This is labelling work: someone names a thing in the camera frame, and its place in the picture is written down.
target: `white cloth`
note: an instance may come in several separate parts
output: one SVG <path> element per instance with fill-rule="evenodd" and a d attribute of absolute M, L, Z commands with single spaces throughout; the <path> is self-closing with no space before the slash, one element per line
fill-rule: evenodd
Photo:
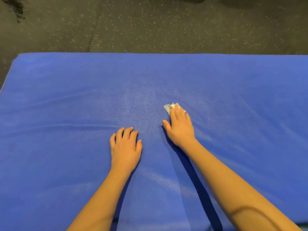
<path fill-rule="evenodd" d="M 173 108 L 174 109 L 174 106 L 176 105 L 175 103 L 172 103 L 172 104 L 166 104 L 164 106 L 165 110 L 168 112 L 169 116 L 170 116 L 170 109 Z"/>

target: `right hand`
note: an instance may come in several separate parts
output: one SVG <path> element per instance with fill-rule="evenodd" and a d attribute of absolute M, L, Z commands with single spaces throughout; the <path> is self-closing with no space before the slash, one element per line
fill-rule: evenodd
<path fill-rule="evenodd" d="M 164 128 L 172 142 L 182 148 L 187 141 L 195 139 L 193 125 L 188 113 L 176 104 L 174 109 L 170 109 L 171 125 L 168 121 L 163 120 Z"/>

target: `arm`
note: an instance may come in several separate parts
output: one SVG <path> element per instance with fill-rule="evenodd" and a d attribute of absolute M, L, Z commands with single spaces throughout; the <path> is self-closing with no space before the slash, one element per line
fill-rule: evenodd
<path fill-rule="evenodd" d="M 171 124 L 163 120 L 170 139 L 196 164 L 220 207 L 238 231 L 300 231 L 273 204 L 207 151 L 194 136 L 188 113 L 175 106 Z"/>
<path fill-rule="evenodd" d="M 141 140 L 136 144 L 138 131 L 127 128 L 122 137 L 123 131 L 124 128 L 121 128 L 110 138 L 112 160 L 109 174 L 67 231 L 110 230 L 121 192 L 142 151 Z"/>

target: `dark gray floor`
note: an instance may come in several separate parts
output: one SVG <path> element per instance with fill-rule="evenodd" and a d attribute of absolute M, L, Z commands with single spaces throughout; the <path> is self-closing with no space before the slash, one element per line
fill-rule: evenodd
<path fill-rule="evenodd" d="M 27 52 L 308 54 L 308 0 L 4 0 L 0 26 L 1 84 Z"/>

